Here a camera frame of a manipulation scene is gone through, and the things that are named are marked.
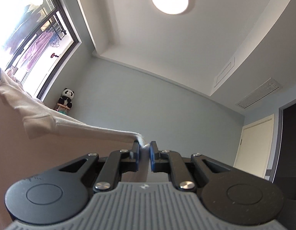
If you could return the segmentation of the panda plush toy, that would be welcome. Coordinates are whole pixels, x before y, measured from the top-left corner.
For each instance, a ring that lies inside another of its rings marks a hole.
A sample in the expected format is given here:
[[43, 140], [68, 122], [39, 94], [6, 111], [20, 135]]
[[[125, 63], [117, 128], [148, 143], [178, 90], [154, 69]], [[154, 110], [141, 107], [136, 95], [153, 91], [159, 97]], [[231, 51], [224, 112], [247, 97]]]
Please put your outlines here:
[[64, 106], [67, 106], [68, 108], [72, 108], [72, 99], [74, 98], [74, 92], [73, 90], [69, 88], [65, 88], [62, 92], [62, 95], [58, 99], [58, 103]]

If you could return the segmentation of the cream door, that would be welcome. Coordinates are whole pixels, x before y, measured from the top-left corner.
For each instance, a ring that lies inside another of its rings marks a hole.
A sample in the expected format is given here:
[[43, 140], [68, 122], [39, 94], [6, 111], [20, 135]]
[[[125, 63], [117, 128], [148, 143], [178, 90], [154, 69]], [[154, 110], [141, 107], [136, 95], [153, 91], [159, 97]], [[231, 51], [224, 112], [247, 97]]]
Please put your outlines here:
[[264, 178], [271, 154], [274, 115], [243, 126], [233, 167]]

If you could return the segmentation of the white garment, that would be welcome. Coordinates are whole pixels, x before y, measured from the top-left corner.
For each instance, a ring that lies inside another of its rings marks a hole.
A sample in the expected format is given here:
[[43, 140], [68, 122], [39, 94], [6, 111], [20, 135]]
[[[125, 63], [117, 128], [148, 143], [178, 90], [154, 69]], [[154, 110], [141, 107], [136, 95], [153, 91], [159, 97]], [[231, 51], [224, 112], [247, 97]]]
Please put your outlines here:
[[0, 98], [19, 114], [30, 139], [55, 134], [121, 142], [135, 140], [140, 148], [147, 148], [143, 136], [139, 133], [90, 126], [48, 108], [38, 99], [29, 96], [2, 69], [0, 69]]

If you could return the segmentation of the small wooden stool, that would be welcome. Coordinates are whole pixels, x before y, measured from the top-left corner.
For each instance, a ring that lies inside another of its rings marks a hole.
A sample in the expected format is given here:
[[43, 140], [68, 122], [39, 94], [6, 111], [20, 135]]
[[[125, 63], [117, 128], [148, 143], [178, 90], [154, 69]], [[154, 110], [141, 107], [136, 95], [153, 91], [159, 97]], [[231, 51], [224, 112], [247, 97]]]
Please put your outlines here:
[[54, 110], [61, 113], [61, 114], [68, 115], [70, 108], [66, 105], [57, 103]]

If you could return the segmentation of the ceiling air vent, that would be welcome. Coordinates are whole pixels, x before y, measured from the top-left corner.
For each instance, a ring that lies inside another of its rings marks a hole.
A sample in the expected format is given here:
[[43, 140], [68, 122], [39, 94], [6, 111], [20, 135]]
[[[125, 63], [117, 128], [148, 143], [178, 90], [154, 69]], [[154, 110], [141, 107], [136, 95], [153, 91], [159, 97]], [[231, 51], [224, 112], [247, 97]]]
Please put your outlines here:
[[246, 109], [253, 104], [257, 103], [269, 94], [278, 91], [282, 88], [281, 84], [274, 80], [273, 78], [268, 79], [262, 85], [260, 85], [256, 90], [251, 92], [249, 95], [240, 100], [236, 105], [239, 108]]

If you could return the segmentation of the dark framed window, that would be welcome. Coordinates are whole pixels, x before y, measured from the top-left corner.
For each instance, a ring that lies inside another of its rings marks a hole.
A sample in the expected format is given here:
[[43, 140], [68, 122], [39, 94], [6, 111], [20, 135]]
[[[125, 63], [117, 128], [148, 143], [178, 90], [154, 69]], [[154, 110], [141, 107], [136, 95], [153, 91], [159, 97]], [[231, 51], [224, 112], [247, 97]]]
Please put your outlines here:
[[60, 0], [0, 0], [0, 69], [41, 98], [78, 44]]

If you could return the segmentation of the dark wardrobe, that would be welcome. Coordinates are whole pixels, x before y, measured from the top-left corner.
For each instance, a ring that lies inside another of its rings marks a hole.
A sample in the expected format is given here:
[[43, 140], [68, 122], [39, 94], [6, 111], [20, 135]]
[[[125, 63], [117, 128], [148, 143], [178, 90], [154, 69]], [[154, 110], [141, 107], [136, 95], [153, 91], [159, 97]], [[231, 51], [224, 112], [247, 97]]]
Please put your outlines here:
[[280, 111], [278, 129], [271, 181], [287, 199], [296, 200], [296, 103]]

